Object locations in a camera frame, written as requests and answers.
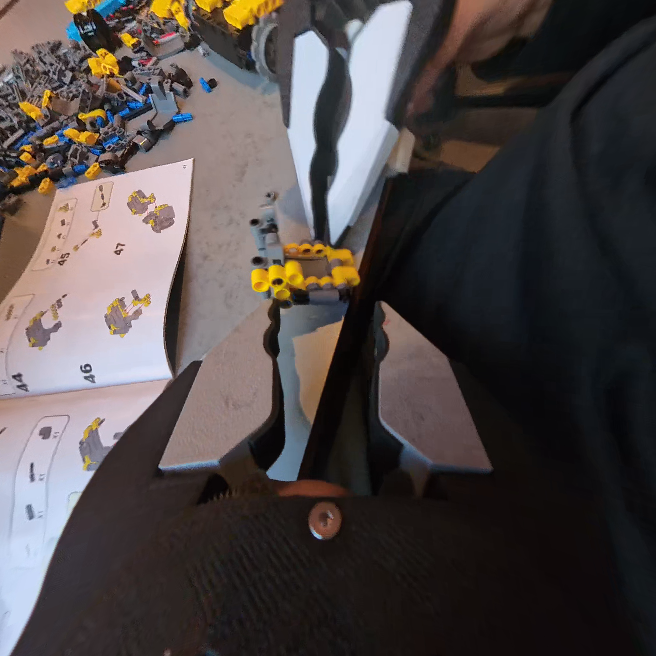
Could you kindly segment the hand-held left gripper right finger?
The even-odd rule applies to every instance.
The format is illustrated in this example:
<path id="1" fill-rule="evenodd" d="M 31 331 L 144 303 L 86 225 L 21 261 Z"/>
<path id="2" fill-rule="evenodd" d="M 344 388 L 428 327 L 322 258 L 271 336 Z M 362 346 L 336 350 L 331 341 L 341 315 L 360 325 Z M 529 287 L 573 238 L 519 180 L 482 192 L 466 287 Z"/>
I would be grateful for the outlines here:
<path id="1" fill-rule="evenodd" d="M 371 438 L 379 464 L 426 485 L 493 467 L 445 356 L 385 302 L 374 307 Z"/>

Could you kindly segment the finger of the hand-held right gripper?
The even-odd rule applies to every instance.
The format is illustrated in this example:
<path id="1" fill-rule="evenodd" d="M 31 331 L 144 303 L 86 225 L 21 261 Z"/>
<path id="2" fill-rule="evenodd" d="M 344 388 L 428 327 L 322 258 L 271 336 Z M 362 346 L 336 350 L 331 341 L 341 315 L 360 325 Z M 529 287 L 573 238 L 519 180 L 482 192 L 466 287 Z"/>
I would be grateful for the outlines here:
<path id="1" fill-rule="evenodd" d="M 365 23 L 354 19 L 345 26 L 350 104 L 327 193 L 332 245 L 360 216 L 398 139 L 399 128 L 386 118 L 386 108 L 412 11 L 410 1 L 384 3 Z"/>
<path id="2" fill-rule="evenodd" d="M 295 37 L 287 135 L 310 231 L 329 238 L 327 191 L 335 165 L 340 56 L 310 29 Z"/>

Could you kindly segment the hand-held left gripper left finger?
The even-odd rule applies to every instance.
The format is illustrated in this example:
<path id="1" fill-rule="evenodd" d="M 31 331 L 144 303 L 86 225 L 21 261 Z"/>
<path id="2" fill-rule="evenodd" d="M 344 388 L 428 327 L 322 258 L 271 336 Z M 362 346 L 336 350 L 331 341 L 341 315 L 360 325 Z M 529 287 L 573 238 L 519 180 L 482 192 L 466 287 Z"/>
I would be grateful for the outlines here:
<path id="1" fill-rule="evenodd" d="M 277 357 L 280 307 L 265 302 L 203 358 L 163 452 L 167 472 L 251 458 L 268 470 L 285 446 Z"/>

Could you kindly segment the yellow five-hole brick beam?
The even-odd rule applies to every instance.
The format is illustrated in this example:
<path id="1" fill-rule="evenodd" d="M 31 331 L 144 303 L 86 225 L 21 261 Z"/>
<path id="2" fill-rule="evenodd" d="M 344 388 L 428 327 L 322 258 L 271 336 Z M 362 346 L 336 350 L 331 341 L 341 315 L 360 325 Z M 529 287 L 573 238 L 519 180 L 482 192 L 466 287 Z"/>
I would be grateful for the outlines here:
<path id="1" fill-rule="evenodd" d="M 353 266 L 340 265 L 333 268 L 328 274 L 305 277 L 304 281 L 300 283 L 300 288 L 308 292 L 340 292 L 353 289 L 359 284 L 360 276 L 357 269 Z"/>
<path id="2" fill-rule="evenodd" d="M 322 242 L 288 243 L 283 245 L 285 259 L 291 260 L 318 260 L 326 259 L 328 262 L 339 260 L 342 265 L 351 267 L 355 265 L 353 253 L 348 249 L 335 249 Z"/>

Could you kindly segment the grey yellow brick assembly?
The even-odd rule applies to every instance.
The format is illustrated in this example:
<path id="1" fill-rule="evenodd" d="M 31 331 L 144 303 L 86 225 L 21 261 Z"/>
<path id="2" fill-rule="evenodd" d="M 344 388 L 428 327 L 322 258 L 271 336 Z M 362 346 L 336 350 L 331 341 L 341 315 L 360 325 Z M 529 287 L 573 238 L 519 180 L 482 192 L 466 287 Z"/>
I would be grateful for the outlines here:
<path id="1" fill-rule="evenodd" d="M 285 259 L 284 243 L 276 220 L 275 202 L 277 194 L 268 192 L 260 206 L 260 215 L 249 221 L 257 253 L 250 259 L 250 287 L 264 300 L 272 300 L 281 308 L 307 305 L 338 305 L 349 301 L 353 289 L 346 291 L 308 292 L 300 288 L 305 277 L 328 274 L 333 268 L 342 265 L 339 260 L 328 262 L 318 260 Z M 301 242 L 322 242 L 306 239 Z"/>

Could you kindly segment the person's right hand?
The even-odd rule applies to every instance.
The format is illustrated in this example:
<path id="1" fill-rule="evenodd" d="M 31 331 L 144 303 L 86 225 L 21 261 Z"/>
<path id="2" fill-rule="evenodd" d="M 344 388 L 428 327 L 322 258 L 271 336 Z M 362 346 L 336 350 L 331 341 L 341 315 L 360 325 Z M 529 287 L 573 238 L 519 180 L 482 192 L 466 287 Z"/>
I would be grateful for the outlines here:
<path id="1" fill-rule="evenodd" d="M 553 1 L 456 1 L 443 43 L 426 63 L 407 104 L 406 122 L 428 111 L 442 73 L 501 52 L 514 39 L 529 39 Z"/>

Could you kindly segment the black office chair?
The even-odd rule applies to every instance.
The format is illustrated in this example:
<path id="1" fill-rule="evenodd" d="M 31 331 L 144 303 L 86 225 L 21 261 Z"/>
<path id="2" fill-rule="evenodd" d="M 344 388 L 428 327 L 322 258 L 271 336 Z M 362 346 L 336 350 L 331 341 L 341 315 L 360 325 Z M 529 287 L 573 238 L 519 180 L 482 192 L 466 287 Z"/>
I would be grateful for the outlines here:
<path id="1" fill-rule="evenodd" d="M 454 103 L 471 109 L 539 109 L 551 103 L 572 77 L 572 73 L 565 72 L 484 81 L 472 70 L 462 70 L 455 85 Z"/>

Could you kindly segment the yellow black brick vehicle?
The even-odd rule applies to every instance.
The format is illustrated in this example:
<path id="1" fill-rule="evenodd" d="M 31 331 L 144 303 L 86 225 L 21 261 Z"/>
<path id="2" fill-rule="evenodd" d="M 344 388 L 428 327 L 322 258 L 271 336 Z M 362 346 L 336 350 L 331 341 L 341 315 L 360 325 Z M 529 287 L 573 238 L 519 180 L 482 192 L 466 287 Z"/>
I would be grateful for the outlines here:
<path id="1" fill-rule="evenodd" d="M 277 29 L 284 1 L 189 1 L 192 26 L 219 56 L 277 82 Z"/>

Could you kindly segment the grey sloped brick piece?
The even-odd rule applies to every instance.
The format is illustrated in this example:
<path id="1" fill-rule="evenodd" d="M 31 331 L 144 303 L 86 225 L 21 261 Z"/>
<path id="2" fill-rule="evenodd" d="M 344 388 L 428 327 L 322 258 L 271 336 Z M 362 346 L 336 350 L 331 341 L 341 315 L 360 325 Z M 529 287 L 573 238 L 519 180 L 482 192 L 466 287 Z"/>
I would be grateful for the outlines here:
<path id="1" fill-rule="evenodd" d="M 176 96 L 165 82 L 163 78 L 157 78 L 156 82 L 151 83 L 151 93 L 148 94 L 152 109 L 155 111 L 149 123 L 158 130 L 164 129 L 178 113 Z"/>

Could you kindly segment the person's dark clothing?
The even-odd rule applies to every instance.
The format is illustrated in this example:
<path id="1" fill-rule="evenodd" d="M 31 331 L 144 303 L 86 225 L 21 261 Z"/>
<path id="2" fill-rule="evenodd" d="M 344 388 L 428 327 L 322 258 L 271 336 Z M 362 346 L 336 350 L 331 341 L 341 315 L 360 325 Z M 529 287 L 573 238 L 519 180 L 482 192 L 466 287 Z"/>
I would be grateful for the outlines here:
<path id="1" fill-rule="evenodd" d="M 628 652 L 655 654 L 655 17 L 469 178 L 395 179 L 381 299 L 462 363 L 586 491 Z"/>

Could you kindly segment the open instruction booklet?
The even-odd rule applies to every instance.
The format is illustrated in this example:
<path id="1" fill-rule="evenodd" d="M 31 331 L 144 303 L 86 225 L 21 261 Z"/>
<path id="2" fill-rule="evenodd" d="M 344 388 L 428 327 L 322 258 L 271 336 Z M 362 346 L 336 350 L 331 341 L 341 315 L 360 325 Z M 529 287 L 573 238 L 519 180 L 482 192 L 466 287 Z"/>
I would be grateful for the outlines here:
<path id="1" fill-rule="evenodd" d="M 165 345 L 194 160 L 54 196 L 1 303 L 1 654 L 94 473 L 173 377 Z"/>

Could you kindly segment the blue brick panel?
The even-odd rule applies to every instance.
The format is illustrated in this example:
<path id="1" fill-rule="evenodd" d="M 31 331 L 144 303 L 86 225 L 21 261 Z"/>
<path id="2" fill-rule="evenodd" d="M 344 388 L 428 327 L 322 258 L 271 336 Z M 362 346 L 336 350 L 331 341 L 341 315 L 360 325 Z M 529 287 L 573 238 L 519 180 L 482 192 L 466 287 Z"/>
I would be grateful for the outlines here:
<path id="1" fill-rule="evenodd" d="M 64 5 L 69 13 L 73 16 L 78 12 L 85 12 L 87 9 L 96 9 L 98 13 L 107 18 L 114 11 L 121 9 L 127 4 L 126 1 L 65 1 Z M 66 35 L 70 40 L 82 42 L 73 20 L 66 28 Z"/>

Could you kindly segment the black round part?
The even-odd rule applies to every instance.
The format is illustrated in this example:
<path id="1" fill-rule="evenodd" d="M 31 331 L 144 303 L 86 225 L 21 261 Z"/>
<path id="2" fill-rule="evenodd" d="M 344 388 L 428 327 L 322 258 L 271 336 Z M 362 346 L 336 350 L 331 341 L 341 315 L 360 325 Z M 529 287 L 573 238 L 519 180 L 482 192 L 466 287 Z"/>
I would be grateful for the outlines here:
<path id="1" fill-rule="evenodd" d="M 73 15 L 73 23 L 78 30 L 82 42 L 92 53 L 103 49 L 114 53 L 117 49 L 113 32 L 94 8 Z"/>

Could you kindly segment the pile of loose brick pieces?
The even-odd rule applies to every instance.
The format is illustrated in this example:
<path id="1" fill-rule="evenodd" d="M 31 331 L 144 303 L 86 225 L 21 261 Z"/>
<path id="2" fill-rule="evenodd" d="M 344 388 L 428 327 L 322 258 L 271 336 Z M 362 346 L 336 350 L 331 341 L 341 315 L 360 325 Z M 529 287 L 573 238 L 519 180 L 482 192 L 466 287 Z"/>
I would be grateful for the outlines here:
<path id="1" fill-rule="evenodd" d="M 94 56 L 79 43 L 37 43 L 13 50 L 1 66 L 1 214 L 17 197 L 37 189 L 73 185 L 78 178 L 118 174 L 138 152 L 147 152 L 192 115 L 178 104 L 192 78 L 173 62 L 117 58 L 103 49 Z M 164 129 L 149 123 L 155 111 L 151 83 L 163 78 L 178 112 Z"/>

